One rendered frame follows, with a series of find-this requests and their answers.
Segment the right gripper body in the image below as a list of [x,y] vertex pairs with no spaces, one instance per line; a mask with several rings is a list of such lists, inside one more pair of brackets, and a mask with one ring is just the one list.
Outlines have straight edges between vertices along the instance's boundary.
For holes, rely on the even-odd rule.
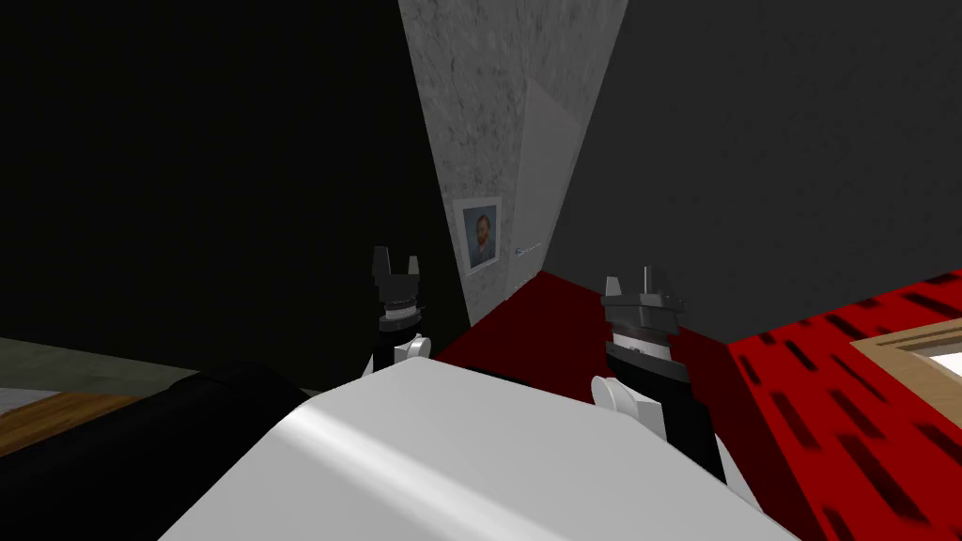
[[683,301],[662,294],[603,296],[600,303],[608,323],[666,334],[679,334],[677,318],[685,312]]

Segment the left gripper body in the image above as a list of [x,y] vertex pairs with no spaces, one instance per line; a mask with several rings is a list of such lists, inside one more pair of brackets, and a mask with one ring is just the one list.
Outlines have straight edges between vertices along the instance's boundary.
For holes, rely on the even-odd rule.
[[419,274],[382,274],[375,277],[379,302],[385,305],[416,303]]

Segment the framed portrait picture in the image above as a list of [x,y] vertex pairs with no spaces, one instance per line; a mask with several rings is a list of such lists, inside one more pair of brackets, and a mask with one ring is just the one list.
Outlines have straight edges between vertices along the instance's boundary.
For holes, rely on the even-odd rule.
[[452,202],[462,273],[470,276],[498,260],[501,196],[456,199]]

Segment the grey door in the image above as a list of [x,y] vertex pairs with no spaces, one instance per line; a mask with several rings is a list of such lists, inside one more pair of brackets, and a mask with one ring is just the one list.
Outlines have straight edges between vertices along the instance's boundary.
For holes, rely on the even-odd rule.
[[507,299],[542,271],[580,138],[581,124],[529,79],[508,248]]

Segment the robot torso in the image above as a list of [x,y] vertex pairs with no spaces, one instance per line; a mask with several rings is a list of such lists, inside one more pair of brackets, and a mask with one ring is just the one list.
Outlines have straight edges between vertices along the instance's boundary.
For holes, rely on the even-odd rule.
[[159,541],[799,541],[631,417],[414,358],[304,402]]

